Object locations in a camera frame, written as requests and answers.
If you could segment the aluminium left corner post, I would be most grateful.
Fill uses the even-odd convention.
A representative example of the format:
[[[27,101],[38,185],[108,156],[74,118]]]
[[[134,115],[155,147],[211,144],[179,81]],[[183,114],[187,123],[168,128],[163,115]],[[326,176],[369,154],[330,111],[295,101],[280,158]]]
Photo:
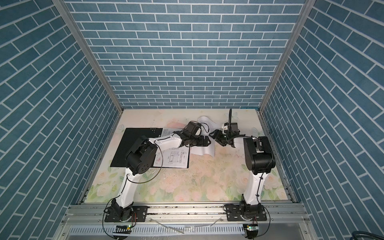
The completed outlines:
[[[97,77],[99,78],[101,84],[107,91],[110,99],[114,103],[116,109],[120,114],[123,113],[124,108],[122,107],[121,103],[119,102],[116,94],[114,93],[111,85],[109,84],[103,70],[101,69],[99,63],[97,62],[94,54],[92,53],[92,50],[90,49],[86,39],[84,38],[83,34],[81,33],[81,30],[79,29],[75,19],[73,18],[72,14],[70,13],[65,1],[62,0],[52,0],[54,6],[58,10],[59,14],[63,18],[64,22],[68,26],[70,32],[72,33],[73,37],[75,38],[77,44],[81,48],[82,52],[84,53],[85,57],[87,58],[88,62],[90,63],[92,69],[96,73]]]

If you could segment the red folder with black inside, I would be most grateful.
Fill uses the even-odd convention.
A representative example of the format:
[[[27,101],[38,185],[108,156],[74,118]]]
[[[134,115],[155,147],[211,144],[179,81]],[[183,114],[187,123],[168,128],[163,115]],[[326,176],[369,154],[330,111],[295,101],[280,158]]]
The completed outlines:
[[[126,166],[125,154],[128,152],[128,150],[130,150],[138,137],[146,136],[148,138],[164,138],[168,135],[171,135],[174,131],[176,131],[176,129],[126,128],[110,166],[116,168],[123,168]],[[161,153],[161,156],[163,165],[163,160],[165,159],[163,157],[163,153]]]

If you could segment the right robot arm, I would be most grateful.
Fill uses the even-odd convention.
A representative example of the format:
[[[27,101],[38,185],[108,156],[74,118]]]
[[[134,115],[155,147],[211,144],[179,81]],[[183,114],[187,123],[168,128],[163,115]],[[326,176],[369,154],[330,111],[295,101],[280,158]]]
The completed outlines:
[[[240,135],[233,131],[215,130],[209,134],[221,146],[230,145],[241,148],[245,153],[246,167],[250,178],[240,201],[242,214],[260,212],[261,192],[268,174],[276,166],[276,160],[269,139],[266,136],[254,137]]]

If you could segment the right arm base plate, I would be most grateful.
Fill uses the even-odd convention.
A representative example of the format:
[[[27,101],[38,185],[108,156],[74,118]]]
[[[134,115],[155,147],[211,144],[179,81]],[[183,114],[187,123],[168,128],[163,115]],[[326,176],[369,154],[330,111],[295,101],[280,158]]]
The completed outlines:
[[[267,214],[263,205],[234,205],[226,204],[223,206],[227,221],[266,221]]]

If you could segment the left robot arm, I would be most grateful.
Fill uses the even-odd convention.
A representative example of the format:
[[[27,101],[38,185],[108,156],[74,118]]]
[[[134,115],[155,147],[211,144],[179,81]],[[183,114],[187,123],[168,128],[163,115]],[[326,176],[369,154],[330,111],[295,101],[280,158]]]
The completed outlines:
[[[165,151],[177,148],[207,147],[211,144],[208,136],[188,134],[186,131],[176,131],[168,136],[148,138],[140,136],[125,154],[126,171],[122,186],[117,197],[107,204],[104,213],[106,222],[134,221],[134,194],[142,175],[160,157],[161,167],[166,162]]]

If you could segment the aluminium right corner post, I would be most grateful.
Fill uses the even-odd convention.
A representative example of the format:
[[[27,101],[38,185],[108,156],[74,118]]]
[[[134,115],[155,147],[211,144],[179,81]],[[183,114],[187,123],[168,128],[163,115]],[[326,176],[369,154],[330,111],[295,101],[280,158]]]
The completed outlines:
[[[259,107],[259,112],[263,112],[264,109],[266,108],[267,106],[267,103],[268,103],[268,100],[270,99],[271,95],[272,95],[272,92],[276,86],[276,84],[278,83],[279,81],[279,77],[281,76],[282,74],[282,71],[288,61],[288,58],[293,50],[293,47],[295,46],[295,43],[304,27],[304,24],[307,20],[307,18],[309,17],[309,14],[315,4],[315,0],[307,0],[305,1],[305,4],[303,5],[303,8],[299,14],[299,17],[297,19],[297,22],[293,28],[293,31],[292,31],[292,34],[287,42],[287,45],[285,47],[285,50],[281,56],[281,59],[279,61],[279,64],[274,72],[274,75],[273,77],[271,78],[271,82],[269,84],[269,86],[267,87],[267,90],[266,90],[266,93],[262,99],[262,102],[260,104],[260,107]]]

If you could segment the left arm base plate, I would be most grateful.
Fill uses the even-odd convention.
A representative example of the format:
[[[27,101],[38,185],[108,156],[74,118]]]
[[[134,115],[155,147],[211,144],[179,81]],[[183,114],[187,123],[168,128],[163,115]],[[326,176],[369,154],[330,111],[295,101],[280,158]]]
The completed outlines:
[[[123,222],[145,222],[148,213],[148,206],[130,206],[122,210],[117,207],[107,207],[104,221],[107,223]]]

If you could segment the aluminium corner post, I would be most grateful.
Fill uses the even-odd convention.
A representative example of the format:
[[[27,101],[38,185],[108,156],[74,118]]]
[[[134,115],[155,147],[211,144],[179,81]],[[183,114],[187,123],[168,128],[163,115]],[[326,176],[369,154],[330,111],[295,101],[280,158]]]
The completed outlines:
[[[120,114],[123,113],[124,108],[122,107],[121,103],[119,102],[116,94],[114,93],[111,85],[109,84],[103,70],[101,69],[99,63],[97,62],[94,54],[92,53],[92,50],[90,49],[86,39],[84,38],[83,34],[81,33],[81,30],[79,29],[75,19],[73,18],[72,14],[70,13],[65,1],[62,0],[52,0],[54,6],[58,10],[59,14],[63,18],[64,22],[68,26],[70,32],[72,33],[73,37],[75,38],[77,44],[81,48],[82,52],[84,53],[85,57],[87,58],[88,62],[90,63],[92,69],[96,73],[97,77],[99,78],[101,84],[107,91],[110,99],[114,103],[116,109]]]
[[[267,103],[268,103],[268,100],[270,99],[271,95],[272,95],[272,92],[276,86],[276,84],[278,83],[279,81],[279,77],[281,76],[282,74],[282,71],[288,61],[288,58],[293,50],[293,47],[295,46],[295,43],[304,27],[304,24],[307,20],[307,18],[309,17],[309,14],[315,4],[315,0],[307,0],[305,1],[305,4],[303,5],[303,8],[299,14],[299,17],[297,19],[297,22],[293,28],[293,31],[292,31],[292,34],[287,42],[287,45],[285,47],[285,50],[281,56],[281,59],[279,61],[279,64],[274,72],[274,75],[273,77],[271,78],[271,82],[269,84],[269,86],[267,87],[267,90],[266,90],[266,93],[262,99],[262,102],[260,104],[260,107],[259,107],[259,112],[263,112],[264,109],[266,108],[267,106]]]

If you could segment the aluminium front rail frame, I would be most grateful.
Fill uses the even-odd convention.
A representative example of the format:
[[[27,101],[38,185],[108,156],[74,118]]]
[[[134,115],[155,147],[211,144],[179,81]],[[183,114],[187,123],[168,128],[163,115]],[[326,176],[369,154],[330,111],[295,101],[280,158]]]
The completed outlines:
[[[135,203],[127,222],[105,222],[103,204],[70,206],[56,240],[314,240],[302,204],[265,202],[255,217],[243,217],[232,203]]]

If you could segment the text paper sheet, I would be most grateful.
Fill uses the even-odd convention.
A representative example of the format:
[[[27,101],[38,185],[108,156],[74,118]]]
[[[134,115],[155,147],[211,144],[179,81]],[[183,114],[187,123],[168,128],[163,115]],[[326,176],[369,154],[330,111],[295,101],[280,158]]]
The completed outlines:
[[[204,129],[202,129],[202,135],[208,136],[215,130],[221,130],[222,126],[212,121],[207,116],[202,116],[198,118],[198,122],[202,124]],[[215,140],[209,137],[211,144],[207,147],[192,147],[190,153],[193,155],[210,155],[211,157],[215,156]]]

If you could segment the technical drawing paper sheet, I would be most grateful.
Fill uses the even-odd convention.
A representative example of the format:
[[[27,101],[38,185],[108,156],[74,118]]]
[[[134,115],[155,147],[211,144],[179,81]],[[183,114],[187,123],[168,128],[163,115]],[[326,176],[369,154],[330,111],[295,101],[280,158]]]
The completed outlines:
[[[180,148],[172,148],[165,149],[161,146],[161,150],[163,153],[162,165],[162,156],[160,151],[157,151],[155,161],[153,164],[154,168],[160,168],[161,165],[163,168],[173,168],[173,169],[187,169],[189,167],[189,157],[190,157],[190,148],[189,147],[180,147]]]

